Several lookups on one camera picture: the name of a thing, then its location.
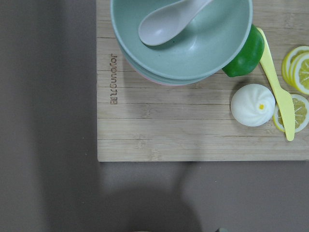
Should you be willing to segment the bamboo cutting board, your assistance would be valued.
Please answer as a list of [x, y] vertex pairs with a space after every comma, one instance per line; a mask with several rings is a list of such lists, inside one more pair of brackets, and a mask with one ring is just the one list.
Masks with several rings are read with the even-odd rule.
[[286, 140], [272, 121], [239, 124], [230, 100], [242, 86], [268, 86], [258, 66], [229, 78], [163, 86], [135, 72], [116, 41], [110, 2], [97, 1], [97, 148], [100, 162], [308, 160], [309, 130]]

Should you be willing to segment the green bowl stack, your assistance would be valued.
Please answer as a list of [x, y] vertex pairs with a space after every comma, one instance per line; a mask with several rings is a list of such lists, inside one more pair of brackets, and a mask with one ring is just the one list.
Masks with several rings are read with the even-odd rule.
[[252, 25], [250, 0], [215, 0], [172, 40], [147, 46], [140, 22], [168, 0], [113, 0], [111, 20], [120, 49], [145, 78], [163, 85], [198, 82], [225, 67], [244, 46]]

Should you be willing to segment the white ceramic spoon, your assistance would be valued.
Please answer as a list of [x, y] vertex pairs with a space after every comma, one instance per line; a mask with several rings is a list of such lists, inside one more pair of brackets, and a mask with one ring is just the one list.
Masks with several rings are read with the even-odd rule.
[[211, 0], [180, 0], [149, 13], [138, 28], [139, 39], [148, 46], [164, 44], [177, 36]]

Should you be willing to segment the green lime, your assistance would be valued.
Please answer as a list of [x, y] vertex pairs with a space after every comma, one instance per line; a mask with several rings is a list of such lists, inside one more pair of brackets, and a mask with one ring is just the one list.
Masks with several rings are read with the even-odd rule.
[[255, 25], [251, 25], [248, 38], [240, 52], [222, 68], [228, 77], [244, 76], [251, 73], [264, 52], [264, 39]]

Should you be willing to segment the yellow plastic knife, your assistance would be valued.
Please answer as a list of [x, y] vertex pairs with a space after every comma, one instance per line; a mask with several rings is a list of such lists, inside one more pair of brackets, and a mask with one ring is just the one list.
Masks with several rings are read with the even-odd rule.
[[264, 51], [260, 59], [260, 64], [269, 81], [281, 113], [286, 139], [292, 141], [295, 137], [295, 112], [293, 99], [291, 94], [280, 86], [266, 36], [261, 28], [257, 28], [257, 30], [260, 32], [264, 40]]

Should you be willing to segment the lemon slice stack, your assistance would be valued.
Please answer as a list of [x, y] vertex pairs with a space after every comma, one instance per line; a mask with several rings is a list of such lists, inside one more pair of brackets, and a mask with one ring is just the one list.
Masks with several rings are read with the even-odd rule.
[[299, 46], [291, 50], [281, 64], [282, 77], [299, 92], [309, 94], [309, 47]]

